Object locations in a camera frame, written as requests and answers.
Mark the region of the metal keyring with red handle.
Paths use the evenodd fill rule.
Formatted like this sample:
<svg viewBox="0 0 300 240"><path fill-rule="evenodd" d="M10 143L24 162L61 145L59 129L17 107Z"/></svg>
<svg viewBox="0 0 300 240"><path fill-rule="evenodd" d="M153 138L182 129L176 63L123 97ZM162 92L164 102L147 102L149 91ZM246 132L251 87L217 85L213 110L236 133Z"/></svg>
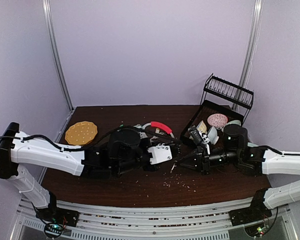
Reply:
<svg viewBox="0 0 300 240"><path fill-rule="evenodd" d="M172 129L165 125L164 123L158 122L158 121L151 121L145 124L136 124L133 126L134 128L137 128L139 130L147 130L148 128L154 129L154 133L163 137L168 137L174 139L175 136L173 134ZM146 133L144 131L139 131L139 135L141 139L159 139L157 135L152 135L150 133Z"/></svg>

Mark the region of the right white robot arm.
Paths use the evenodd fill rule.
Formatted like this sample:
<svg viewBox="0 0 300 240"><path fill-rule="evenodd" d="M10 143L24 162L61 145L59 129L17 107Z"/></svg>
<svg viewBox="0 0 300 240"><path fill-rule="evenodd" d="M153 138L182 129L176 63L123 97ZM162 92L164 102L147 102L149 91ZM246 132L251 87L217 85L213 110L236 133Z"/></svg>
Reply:
<svg viewBox="0 0 300 240"><path fill-rule="evenodd" d="M228 124L223 129L223 148L208 150L199 131L189 128L196 149L174 162L207 175L211 168L232 164L248 176L286 174L300 176L300 152L280 151L268 145L250 146L248 131L237 124ZM272 216L272 210L300 201L300 180L255 192L248 207L231 210L229 217L233 226L249 224Z"/></svg>

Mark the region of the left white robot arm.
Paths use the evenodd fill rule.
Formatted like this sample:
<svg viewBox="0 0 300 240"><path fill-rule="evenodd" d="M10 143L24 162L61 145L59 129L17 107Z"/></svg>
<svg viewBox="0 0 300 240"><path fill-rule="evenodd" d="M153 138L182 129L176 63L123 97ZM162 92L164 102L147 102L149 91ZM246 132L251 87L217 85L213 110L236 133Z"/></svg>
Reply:
<svg viewBox="0 0 300 240"><path fill-rule="evenodd" d="M28 135L12 122L0 136L0 179L10 181L32 204L35 215L54 230L75 227L79 213L60 208L56 196L42 187L26 164L55 169L87 179L109 179L142 168L153 172L180 155L181 142L165 126L162 133L144 126L120 126L87 145L55 143Z"/></svg>

